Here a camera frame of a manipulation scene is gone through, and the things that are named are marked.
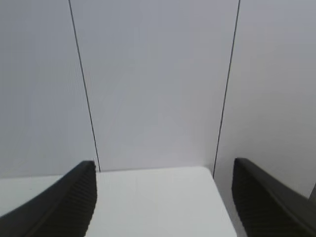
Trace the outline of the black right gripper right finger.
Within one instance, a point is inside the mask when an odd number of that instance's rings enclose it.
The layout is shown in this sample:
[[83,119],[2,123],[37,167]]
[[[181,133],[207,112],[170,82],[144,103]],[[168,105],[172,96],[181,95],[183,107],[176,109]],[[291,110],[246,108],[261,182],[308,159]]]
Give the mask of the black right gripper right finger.
[[246,158],[234,161],[232,197],[249,237],[316,235],[316,206]]

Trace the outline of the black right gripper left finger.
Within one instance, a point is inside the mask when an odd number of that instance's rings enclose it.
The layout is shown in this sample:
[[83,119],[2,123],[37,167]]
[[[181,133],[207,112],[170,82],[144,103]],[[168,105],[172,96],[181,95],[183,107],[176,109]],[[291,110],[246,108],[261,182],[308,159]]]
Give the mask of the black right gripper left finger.
[[0,235],[83,237],[96,202],[96,166],[85,160],[33,199],[1,216]]

